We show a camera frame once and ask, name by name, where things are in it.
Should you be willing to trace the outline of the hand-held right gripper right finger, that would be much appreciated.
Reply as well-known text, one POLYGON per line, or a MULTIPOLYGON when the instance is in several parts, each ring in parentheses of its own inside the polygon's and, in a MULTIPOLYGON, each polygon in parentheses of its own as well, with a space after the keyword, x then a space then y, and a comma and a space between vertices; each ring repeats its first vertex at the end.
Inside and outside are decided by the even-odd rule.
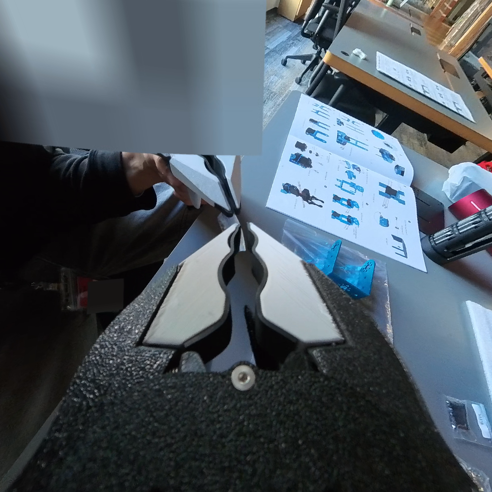
POLYGON ((344 344, 308 264, 252 222, 247 239, 259 284, 254 329, 259 348, 281 364, 295 351, 344 344))

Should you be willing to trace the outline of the person's left forearm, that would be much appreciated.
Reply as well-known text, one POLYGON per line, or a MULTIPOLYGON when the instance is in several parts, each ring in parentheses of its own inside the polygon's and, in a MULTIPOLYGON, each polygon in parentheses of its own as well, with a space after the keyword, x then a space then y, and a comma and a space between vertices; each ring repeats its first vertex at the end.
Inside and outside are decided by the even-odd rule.
POLYGON ((84 155, 41 145, 1 141, 1 226, 28 232, 97 223, 151 210, 150 185, 131 191, 122 153, 91 150, 84 155))

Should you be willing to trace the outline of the black screwdriver bit case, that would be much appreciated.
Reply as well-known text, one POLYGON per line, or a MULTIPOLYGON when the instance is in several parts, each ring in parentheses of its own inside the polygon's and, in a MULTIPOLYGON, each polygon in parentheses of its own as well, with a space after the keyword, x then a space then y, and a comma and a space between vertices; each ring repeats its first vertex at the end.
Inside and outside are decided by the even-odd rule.
POLYGON ((444 265, 491 248, 491 206, 421 238, 427 257, 444 265))

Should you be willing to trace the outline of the blue metal bracket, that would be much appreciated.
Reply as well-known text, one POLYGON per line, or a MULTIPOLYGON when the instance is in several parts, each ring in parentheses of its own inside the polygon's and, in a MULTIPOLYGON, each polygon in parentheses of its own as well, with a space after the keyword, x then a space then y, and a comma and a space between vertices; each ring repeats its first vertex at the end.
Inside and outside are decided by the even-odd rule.
POLYGON ((361 266, 342 265, 336 272, 338 285, 353 299, 368 297, 372 291, 375 265, 372 259, 361 266))
POLYGON ((329 278, 333 277, 334 268, 341 248, 341 240, 335 241, 329 248, 324 247, 318 253, 314 265, 329 278))

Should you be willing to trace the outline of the person's leg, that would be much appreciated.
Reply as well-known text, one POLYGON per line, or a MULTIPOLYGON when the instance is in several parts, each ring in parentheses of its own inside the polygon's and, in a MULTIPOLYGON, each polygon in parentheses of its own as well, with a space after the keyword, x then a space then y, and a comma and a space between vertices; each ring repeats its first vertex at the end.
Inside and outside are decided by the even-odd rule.
POLYGON ((48 271, 67 267, 94 279, 164 261, 195 219, 204 211, 180 201, 165 183, 158 183, 140 198, 156 203, 121 218, 80 226, 45 247, 30 266, 48 271))

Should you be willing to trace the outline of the red metal bottle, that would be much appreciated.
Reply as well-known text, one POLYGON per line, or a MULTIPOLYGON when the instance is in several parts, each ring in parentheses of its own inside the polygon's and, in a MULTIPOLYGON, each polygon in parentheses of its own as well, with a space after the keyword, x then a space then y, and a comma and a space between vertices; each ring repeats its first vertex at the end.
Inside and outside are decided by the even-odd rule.
POLYGON ((491 195, 484 189, 479 189, 448 207, 448 210, 458 220, 468 218, 471 215, 491 206, 491 195))

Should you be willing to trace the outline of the person's left hand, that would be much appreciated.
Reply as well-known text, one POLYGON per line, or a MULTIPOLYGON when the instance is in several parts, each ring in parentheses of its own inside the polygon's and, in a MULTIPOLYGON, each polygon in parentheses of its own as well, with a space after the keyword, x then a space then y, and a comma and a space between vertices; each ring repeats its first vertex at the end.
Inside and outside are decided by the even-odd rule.
POLYGON ((192 205, 188 188, 172 174, 164 157, 151 153, 121 152, 121 163, 134 196, 163 182, 173 188, 179 200, 188 206, 192 205))

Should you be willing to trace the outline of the white foam sheet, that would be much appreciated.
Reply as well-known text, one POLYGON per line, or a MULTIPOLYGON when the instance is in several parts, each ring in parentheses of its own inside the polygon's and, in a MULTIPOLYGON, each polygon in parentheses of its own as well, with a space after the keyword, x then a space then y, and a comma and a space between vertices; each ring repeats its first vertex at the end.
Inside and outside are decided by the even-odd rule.
POLYGON ((471 300, 465 302, 491 397, 491 310, 471 300))

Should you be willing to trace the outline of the clear plastic bag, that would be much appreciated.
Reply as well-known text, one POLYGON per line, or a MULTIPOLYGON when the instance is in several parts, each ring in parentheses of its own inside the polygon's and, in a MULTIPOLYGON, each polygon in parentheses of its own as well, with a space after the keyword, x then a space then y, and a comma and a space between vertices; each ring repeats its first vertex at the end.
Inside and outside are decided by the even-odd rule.
MULTIPOLYGON (((329 239, 322 232, 314 231, 306 225, 288 219, 284 225, 281 242, 302 260, 314 265, 321 249, 324 247, 329 248, 335 241, 337 240, 329 239)), ((346 242, 341 241, 341 248, 335 264, 334 274, 330 279, 338 285, 336 272, 342 265, 361 266, 370 259, 362 253, 349 248, 346 242)), ((371 294, 366 298, 355 300, 371 315, 379 331, 385 336, 390 345, 393 345, 393 328, 386 264, 379 260, 374 261, 376 265, 371 294)))

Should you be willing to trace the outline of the white assembly manual booklet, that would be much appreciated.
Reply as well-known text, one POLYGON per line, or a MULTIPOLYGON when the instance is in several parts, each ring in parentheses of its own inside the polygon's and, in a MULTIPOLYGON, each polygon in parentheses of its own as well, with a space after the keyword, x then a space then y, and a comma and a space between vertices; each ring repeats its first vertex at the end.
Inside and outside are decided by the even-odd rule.
POLYGON ((300 95, 266 207, 426 272, 399 141, 300 95))

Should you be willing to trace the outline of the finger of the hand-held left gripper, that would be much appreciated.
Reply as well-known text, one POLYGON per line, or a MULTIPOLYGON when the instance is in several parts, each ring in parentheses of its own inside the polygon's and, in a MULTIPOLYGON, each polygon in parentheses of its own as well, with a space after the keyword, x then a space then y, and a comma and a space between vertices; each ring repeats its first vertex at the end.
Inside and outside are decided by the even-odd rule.
POLYGON ((208 169, 218 181, 214 191, 214 205, 227 217, 241 210, 241 156, 208 156, 208 169))
POLYGON ((212 199, 213 192, 218 191, 215 187, 218 181, 208 169, 208 156, 176 153, 168 156, 172 174, 188 188, 189 198, 197 209, 202 205, 202 201, 217 208, 212 199))

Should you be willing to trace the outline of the grey desk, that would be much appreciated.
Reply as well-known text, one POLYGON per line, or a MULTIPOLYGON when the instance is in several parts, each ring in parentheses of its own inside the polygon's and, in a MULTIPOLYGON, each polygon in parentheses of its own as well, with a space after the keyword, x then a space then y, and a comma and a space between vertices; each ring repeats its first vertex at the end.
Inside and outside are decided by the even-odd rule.
POLYGON ((203 212, 149 285, 95 340, 76 322, 48 324, 54 292, 22 294, 1 314, 1 468, 35 432, 41 443, 14 491, 476 491, 461 462, 491 477, 491 447, 453 438, 446 397, 491 403, 464 302, 490 292, 428 262, 386 260, 393 346, 362 307, 314 267, 314 293, 348 342, 291 352, 234 389, 253 357, 250 252, 233 260, 236 343, 209 372, 177 368, 172 349, 145 348, 144 329, 177 279, 177 264, 220 232, 203 212))

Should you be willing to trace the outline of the white printed paper sheet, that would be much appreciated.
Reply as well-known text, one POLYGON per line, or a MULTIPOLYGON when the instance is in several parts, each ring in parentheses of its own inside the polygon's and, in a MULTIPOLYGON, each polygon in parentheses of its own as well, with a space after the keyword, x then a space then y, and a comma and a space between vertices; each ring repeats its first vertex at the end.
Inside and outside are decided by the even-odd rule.
POLYGON ((462 97, 448 87, 435 82, 420 72, 386 56, 381 52, 376 53, 376 70, 393 80, 403 84, 421 95, 447 107, 475 122, 470 110, 464 103, 462 97))

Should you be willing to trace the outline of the wooden cabinet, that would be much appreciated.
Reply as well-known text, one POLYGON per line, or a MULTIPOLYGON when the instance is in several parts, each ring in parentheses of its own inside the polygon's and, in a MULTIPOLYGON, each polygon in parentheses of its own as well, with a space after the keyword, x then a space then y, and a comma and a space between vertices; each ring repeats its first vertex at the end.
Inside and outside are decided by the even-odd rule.
POLYGON ((279 1, 278 14, 290 21, 304 18, 312 1, 279 1))

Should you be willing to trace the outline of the small clear parts bag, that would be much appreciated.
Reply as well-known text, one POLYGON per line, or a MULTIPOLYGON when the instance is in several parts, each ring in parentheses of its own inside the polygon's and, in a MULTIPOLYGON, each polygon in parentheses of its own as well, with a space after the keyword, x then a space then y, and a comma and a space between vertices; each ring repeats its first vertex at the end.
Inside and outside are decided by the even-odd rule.
POLYGON ((491 447, 491 423, 483 403, 449 396, 445 403, 456 439, 491 447))

